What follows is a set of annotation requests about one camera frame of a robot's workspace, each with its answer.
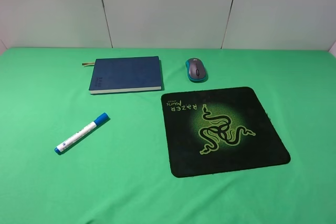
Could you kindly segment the dark blue notebook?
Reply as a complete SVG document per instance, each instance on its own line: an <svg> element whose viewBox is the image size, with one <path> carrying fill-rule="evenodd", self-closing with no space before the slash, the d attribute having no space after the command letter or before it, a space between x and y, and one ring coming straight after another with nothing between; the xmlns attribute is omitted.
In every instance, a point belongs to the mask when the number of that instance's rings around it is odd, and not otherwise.
<svg viewBox="0 0 336 224"><path fill-rule="evenodd" d="M83 63L93 66L90 94L158 91L163 89L158 56L104 58Z"/></svg>

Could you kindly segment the blue and white marker pen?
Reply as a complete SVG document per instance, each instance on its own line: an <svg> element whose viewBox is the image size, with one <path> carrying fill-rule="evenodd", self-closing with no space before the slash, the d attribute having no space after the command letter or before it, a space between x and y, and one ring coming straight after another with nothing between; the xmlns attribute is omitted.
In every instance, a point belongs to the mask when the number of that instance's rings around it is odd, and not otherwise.
<svg viewBox="0 0 336 224"><path fill-rule="evenodd" d="M77 143L79 140L81 140L91 131L95 130L96 128L106 123L106 121L108 120L109 120L109 117L106 113L101 114L94 121L86 125L83 129L81 129L80 131L75 133L73 136L71 136L70 138L66 139L65 141L57 145L54 151L59 155L62 154L66 149L70 148L72 145Z"/></svg>

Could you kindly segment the grey and teal computer mouse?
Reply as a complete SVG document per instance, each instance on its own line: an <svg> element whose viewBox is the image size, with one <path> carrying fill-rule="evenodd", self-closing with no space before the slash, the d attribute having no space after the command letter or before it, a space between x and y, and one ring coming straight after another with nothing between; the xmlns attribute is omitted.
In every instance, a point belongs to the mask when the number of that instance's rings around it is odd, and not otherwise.
<svg viewBox="0 0 336 224"><path fill-rule="evenodd" d="M186 61L187 76L191 82L203 82L207 78L203 62L198 58L190 58Z"/></svg>

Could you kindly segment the black green Razer mouse pad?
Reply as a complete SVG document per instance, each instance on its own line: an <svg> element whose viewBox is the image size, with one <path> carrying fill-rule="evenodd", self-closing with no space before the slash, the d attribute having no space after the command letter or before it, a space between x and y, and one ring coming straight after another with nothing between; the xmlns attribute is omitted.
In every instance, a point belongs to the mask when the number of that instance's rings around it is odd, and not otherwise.
<svg viewBox="0 0 336 224"><path fill-rule="evenodd" d="M290 154L250 87L161 96L177 178L288 164Z"/></svg>

